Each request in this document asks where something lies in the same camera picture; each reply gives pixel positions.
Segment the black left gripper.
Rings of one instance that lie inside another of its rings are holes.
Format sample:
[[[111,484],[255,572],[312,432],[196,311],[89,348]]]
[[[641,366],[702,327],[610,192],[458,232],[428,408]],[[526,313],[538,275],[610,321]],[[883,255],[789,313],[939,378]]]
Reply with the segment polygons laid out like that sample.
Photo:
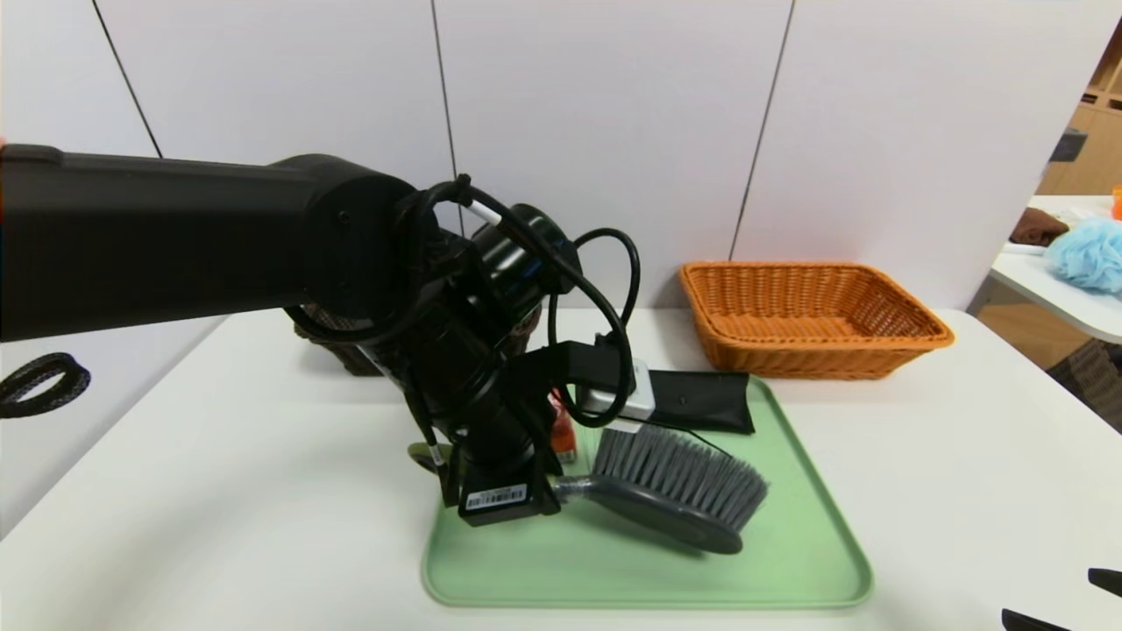
[[[459,515],[473,527],[557,514],[552,488],[562,464],[550,446],[557,412],[546,402],[517,402],[470,428]]]

